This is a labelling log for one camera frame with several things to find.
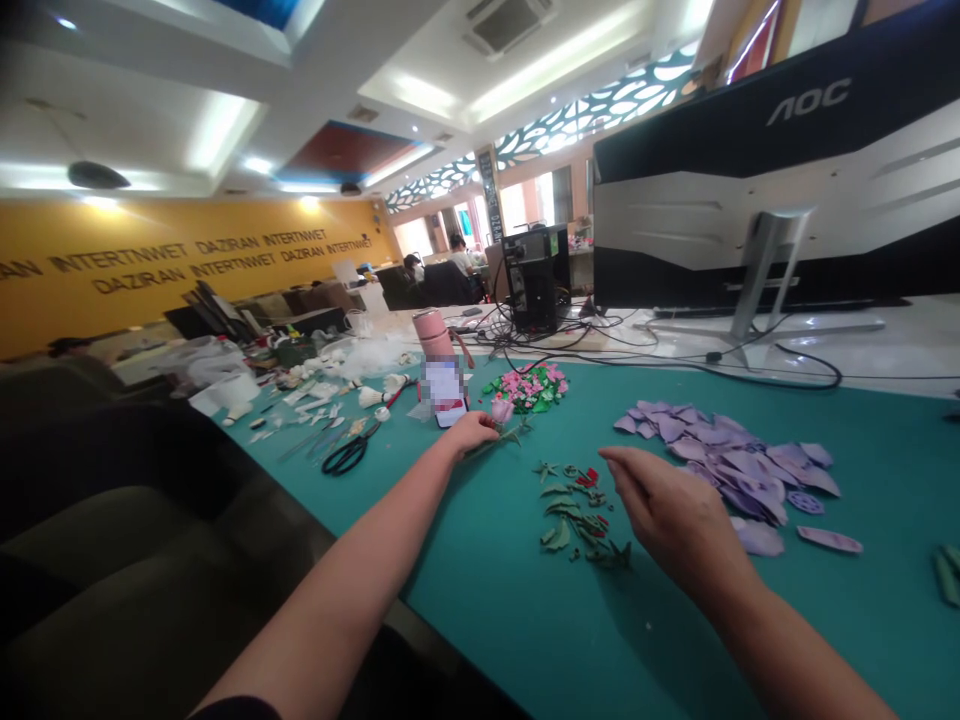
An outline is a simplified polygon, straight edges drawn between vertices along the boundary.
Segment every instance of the pink paper flower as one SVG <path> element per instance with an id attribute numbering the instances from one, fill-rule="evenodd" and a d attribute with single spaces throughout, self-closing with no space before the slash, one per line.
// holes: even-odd
<path id="1" fill-rule="evenodd" d="M 505 425 L 513 417 L 513 403 L 509 400 L 496 399 L 490 403 L 490 414 L 498 425 Z"/>

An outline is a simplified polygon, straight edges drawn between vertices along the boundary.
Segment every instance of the smartphone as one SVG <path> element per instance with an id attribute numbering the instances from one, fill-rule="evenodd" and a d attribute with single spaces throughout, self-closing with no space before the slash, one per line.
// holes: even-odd
<path id="1" fill-rule="evenodd" d="M 455 359 L 424 362 L 423 383 L 441 428 L 450 427 L 470 411 L 460 364 Z"/>

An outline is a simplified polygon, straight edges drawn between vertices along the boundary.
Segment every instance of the black scissors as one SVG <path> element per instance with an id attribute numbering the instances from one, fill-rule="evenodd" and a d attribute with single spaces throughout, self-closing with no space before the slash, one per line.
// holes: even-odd
<path id="1" fill-rule="evenodd" d="M 379 429 L 380 421 L 378 420 L 373 427 L 365 433 L 354 438 L 343 447 L 334 450 L 330 454 L 330 457 L 323 461 L 323 466 L 321 467 L 323 474 L 339 477 L 353 470 L 353 468 L 363 460 L 363 456 L 366 455 L 367 443 L 370 441 L 370 436 Z"/>

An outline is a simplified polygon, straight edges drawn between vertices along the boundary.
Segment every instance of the monitor stand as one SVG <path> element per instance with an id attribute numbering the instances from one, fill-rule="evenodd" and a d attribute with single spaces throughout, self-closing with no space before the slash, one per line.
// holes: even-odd
<path id="1" fill-rule="evenodd" d="M 696 320 L 658 322 L 655 325 L 646 326 L 637 324 L 635 327 L 719 338 L 733 348 L 725 351 L 724 354 L 736 358 L 749 370 L 763 369 L 763 358 L 766 355 L 767 346 L 754 343 L 740 346 L 760 335 L 764 336 L 764 340 L 776 342 L 833 333 L 882 330 L 885 327 L 883 320 L 876 315 L 860 312 L 796 316 L 787 320 L 783 326 L 778 325 L 782 319 L 783 301 L 790 288 L 800 254 L 800 245 L 805 237 L 807 221 L 812 213 L 813 210 L 805 210 L 796 213 L 761 212 L 758 215 L 754 232 L 747 239 L 744 250 L 747 274 L 729 328 L 718 328 L 712 321 Z M 778 283 L 776 280 L 770 281 L 769 275 L 770 266 L 773 265 L 777 250 L 781 246 L 790 248 L 790 259 L 783 277 L 779 280 L 777 299 L 767 318 L 766 327 L 757 332 L 753 328 L 760 297 L 770 283 Z"/>

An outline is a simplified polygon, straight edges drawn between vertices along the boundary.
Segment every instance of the forearm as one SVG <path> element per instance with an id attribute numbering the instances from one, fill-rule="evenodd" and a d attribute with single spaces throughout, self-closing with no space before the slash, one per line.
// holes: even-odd
<path id="1" fill-rule="evenodd" d="M 770 717 L 896 717 L 820 634 L 772 591 L 763 588 L 701 609 Z"/>
<path id="2" fill-rule="evenodd" d="M 456 454 L 424 453 L 324 555 L 204 699 L 266 700 L 284 720 L 336 717 L 409 576 Z"/>

